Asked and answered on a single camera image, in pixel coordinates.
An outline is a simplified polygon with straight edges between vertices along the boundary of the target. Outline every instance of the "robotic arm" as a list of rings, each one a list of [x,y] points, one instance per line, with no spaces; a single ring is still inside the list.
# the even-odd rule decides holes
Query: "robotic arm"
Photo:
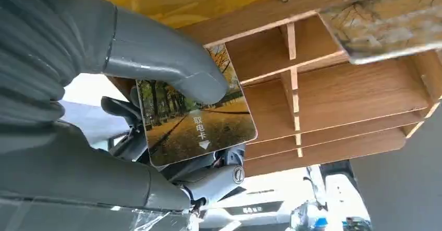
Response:
[[[156,169],[90,148],[80,129],[59,120],[57,101],[86,72],[163,80],[215,103],[228,84],[208,53],[104,0],[0,0],[0,18],[0,193],[188,209],[189,194]],[[198,189],[208,173],[196,176],[179,180]]]

